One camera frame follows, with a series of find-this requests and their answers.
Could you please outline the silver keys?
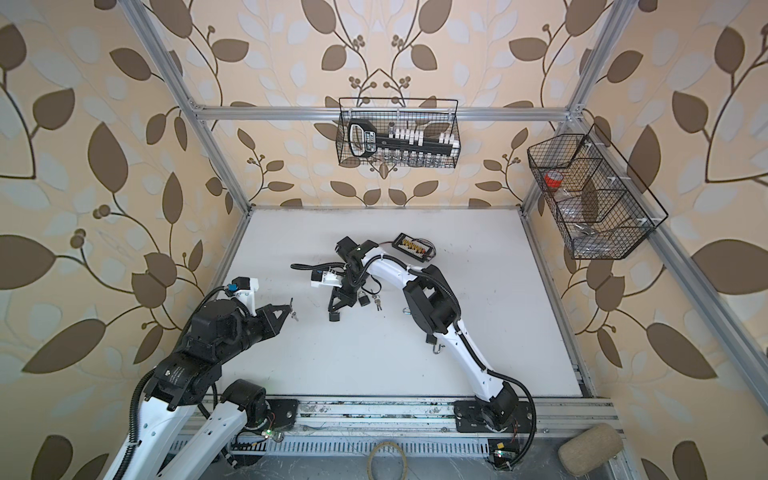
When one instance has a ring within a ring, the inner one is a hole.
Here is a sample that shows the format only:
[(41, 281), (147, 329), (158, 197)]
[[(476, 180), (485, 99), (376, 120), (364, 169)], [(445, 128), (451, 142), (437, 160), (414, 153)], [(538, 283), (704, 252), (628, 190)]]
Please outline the silver keys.
[(381, 304), (381, 296), (380, 294), (374, 294), (372, 296), (374, 304), (376, 306), (377, 311), (383, 311), (382, 304)]

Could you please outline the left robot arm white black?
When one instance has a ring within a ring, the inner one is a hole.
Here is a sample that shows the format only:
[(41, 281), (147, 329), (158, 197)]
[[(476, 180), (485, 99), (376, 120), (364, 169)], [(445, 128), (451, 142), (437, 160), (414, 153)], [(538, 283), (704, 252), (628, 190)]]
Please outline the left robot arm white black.
[(193, 310), (173, 351), (138, 382), (126, 440), (108, 479), (198, 479), (242, 433), (278, 442), (298, 417), (295, 399), (270, 400), (264, 387), (238, 379), (216, 389), (224, 365), (276, 337), (291, 305), (256, 305), (258, 281), (236, 277)]

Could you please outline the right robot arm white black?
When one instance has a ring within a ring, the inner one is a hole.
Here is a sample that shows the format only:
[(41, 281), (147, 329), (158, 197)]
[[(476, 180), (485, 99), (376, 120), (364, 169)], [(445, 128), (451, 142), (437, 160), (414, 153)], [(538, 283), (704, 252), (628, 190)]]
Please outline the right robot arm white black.
[(378, 243), (358, 244), (349, 237), (336, 245), (338, 261), (293, 263), (290, 268), (311, 273), (316, 286), (330, 286), (329, 320), (353, 307), (370, 278), (400, 289), (411, 318), (427, 337), (452, 354), (474, 394), (476, 417), (491, 431), (504, 432), (529, 422), (537, 432), (537, 410), (530, 390), (519, 380), (493, 370), (471, 338), (458, 297), (435, 265), (415, 266), (388, 253)]

